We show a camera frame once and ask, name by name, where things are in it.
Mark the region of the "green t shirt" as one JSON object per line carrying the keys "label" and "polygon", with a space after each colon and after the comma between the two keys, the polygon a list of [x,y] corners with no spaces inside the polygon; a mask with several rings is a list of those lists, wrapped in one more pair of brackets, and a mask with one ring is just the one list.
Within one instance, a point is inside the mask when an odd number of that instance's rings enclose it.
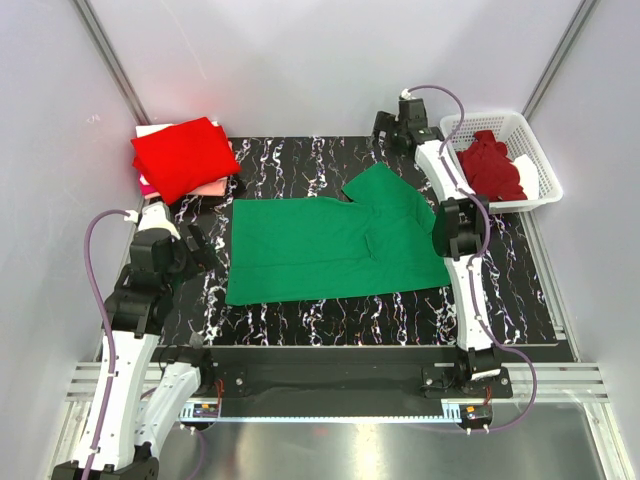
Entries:
{"label": "green t shirt", "polygon": [[237,200],[226,302],[231,306],[346,299],[450,283],[434,251],[435,215],[383,163],[317,196]]}

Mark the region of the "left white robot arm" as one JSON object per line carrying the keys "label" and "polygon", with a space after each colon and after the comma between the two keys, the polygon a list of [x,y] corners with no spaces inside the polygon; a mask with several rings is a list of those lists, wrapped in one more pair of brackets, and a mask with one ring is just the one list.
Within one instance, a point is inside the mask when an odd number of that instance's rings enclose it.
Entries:
{"label": "left white robot arm", "polygon": [[195,225],[189,232],[196,246],[189,247],[162,202],[120,214],[135,232],[129,261],[108,297],[99,291],[91,261],[95,221],[84,237],[85,268],[103,322],[101,369],[79,444],[69,461],[54,467],[55,479],[157,478],[162,447],[187,401],[224,391],[211,353],[186,345],[169,349],[159,385],[144,394],[176,290],[212,270],[215,256]]}

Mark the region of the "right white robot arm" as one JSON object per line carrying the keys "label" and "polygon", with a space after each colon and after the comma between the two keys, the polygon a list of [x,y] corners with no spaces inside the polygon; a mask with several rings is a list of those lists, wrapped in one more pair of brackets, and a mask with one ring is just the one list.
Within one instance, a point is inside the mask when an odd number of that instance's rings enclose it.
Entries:
{"label": "right white robot arm", "polygon": [[438,200],[432,243],[451,280],[458,324],[457,357],[442,384],[429,386],[427,391],[456,392],[485,400],[501,372],[498,349],[486,333],[488,314],[482,282],[482,257],[490,233],[488,202],[473,193],[456,168],[447,138],[429,126],[421,99],[403,93],[396,114],[377,113],[373,135],[384,135],[391,146],[413,152]]}

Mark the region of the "folded pink t shirt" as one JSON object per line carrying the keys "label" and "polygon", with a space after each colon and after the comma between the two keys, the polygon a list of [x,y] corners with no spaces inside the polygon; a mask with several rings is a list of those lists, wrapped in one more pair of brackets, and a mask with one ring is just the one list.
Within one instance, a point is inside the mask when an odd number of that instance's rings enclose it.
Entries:
{"label": "folded pink t shirt", "polygon": [[194,196],[223,197],[226,192],[228,178],[224,177],[211,183],[207,183],[190,192]]}

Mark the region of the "folded magenta t shirt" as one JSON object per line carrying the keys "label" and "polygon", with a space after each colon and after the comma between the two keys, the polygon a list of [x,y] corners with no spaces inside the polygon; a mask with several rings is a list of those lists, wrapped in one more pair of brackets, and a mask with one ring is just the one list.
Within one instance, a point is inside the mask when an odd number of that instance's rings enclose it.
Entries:
{"label": "folded magenta t shirt", "polygon": [[145,198],[153,198],[157,194],[157,191],[151,185],[140,183],[139,189]]}

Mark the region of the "folded red t shirt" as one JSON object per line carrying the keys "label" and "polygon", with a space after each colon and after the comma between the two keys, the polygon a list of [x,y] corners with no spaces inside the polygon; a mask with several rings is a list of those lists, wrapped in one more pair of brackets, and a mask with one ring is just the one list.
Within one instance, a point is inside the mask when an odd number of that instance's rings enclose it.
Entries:
{"label": "folded red t shirt", "polygon": [[241,172],[224,128],[206,117],[133,138],[133,167],[168,205]]}

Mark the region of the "dark red t shirt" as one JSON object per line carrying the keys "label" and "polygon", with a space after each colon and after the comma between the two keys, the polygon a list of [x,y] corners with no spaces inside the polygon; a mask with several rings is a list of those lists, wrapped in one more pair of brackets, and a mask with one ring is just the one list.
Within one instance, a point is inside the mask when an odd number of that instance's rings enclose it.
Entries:
{"label": "dark red t shirt", "polygon": [[457,153],[467,183],[490,202],[527,199],[520,174],[507,154],[506,144],[497,141],[491,130],[477,131],[471,145]]}

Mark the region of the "black marble pattern mat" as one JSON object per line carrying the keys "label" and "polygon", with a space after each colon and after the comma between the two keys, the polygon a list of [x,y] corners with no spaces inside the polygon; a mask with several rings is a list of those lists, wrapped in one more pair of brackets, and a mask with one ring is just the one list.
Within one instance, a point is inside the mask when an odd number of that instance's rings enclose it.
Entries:
{"label": "black marble pattern mat", "polygon": [[[225,301],[237,199],[341,198],[343,186],[373,164],[386,164],[426,200],[434,194],[407,156],[366,137],[234,138],[241,165],[221,200],[187,197],[171,208],[181,229],[195,224],[214,245],[215,269],[184,284],[161,340],[185,344],[200,334],[209,346],[402,347],[450,345],[457,334],[449,288],[350,299],[231,307]],[[495,337],[533,361],[570,362],[571,347],[553,317],[522,218],[491,221],[483,281]]]}

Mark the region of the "white plastic basket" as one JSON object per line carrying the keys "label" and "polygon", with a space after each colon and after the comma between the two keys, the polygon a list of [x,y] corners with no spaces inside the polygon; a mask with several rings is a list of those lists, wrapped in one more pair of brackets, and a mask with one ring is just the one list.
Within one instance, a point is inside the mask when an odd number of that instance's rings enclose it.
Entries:
{"label": "white plastic basket", "polygon": [[529,123],[520,113],[514,111],[466,113],[463,121],[460,121],[459,114],[448,115],[440,120],[439,127],[443,135],[447,136],[458,124],[461,126],[447,148],[460,172],[463,170],[456,153],[466,150],[473,142],[474,134],[481,130],[491,130],[497,141],[506,144],[509,159],[516,160],[526,155],[536,166],[538,197],[531,200],[491,202],[491,214],[524,213],[558,202],[563,198],[563,189],[544,150]]}

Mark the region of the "folded white t shirt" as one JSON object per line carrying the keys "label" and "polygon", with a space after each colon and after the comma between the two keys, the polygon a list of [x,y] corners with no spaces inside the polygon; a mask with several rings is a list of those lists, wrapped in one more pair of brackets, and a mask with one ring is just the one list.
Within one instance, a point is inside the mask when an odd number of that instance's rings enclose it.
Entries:
{"label": "folded white t shirt", "polygon": [[219,124],[211,122],[207,118],[199,118],[179,124],[137,126],[136,136],[138,138],[202,139],[224,137],[225,131]]}

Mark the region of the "white cloth in basket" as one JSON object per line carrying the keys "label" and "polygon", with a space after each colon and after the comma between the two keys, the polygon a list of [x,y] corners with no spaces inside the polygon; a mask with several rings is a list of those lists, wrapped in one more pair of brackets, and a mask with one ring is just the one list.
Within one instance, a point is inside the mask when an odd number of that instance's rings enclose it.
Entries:
{"label": "white cloth in basket", "polygon": [[513,161],[519,174],[519,185],[528,200],[537,200],[540,196],[539,173],[533,160],[526,154]]}

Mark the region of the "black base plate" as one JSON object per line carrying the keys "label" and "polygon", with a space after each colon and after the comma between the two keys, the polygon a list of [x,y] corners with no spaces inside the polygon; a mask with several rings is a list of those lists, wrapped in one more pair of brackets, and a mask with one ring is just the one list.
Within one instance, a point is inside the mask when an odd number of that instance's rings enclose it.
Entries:
{"label": "black base plate", "polygon": [[466,357],[453,346],[205,347],[204,395],[220,380],[224,397],[265,392],[390,390],[427,398],[510,398],[501,354]]}

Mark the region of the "right aluminium corner post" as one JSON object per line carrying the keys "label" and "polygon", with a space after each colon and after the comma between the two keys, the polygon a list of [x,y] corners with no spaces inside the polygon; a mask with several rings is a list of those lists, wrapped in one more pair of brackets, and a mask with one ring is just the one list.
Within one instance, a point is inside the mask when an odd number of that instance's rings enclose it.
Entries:
{"label": "right aluminium corner post", "polygon": [[581,0],[579,2],[521,111],[526,120],[531,120],[534,117],[546,93],[600,3],[600,0]]}

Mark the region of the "aluminium corner post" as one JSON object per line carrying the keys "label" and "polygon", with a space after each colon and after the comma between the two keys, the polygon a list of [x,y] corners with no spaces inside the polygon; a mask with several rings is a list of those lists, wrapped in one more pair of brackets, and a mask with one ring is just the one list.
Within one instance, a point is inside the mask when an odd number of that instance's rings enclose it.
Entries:
{"label": "aluminium corner post", "polygon": [[88,34],[98,56],[104,63],[125,105],[139,125],[149,125],[150,117],[124,69],[93,5],[87,0],[71,0],[80,23]]}
{"label": "aluminium corner post", "polygon": [[526,120],[531,120],[534,117],[546,93],[600,3],[600,0],[581,0],[579,2],[521,111]]}

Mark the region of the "aluminium frame rail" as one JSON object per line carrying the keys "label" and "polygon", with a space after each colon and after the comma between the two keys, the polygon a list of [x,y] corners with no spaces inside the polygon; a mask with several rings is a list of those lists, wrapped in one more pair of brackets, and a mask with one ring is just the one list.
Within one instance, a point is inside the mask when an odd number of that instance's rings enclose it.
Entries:
{"label": "aluminium frame rail", "polygon": [[608,395],[597,367],[591,364],[542,363],[534,370],[522,363],[505,365],[513,395],[506,398],[427,398],[390,390],[265,392],[251,398],[224,397],[220,380],[206,395],[202,386],[180,412],[188,422],[220,418],[227,422],[398,422],[457,423],[471,407],[513,405],[518,412],[530,402],[605,403]]}

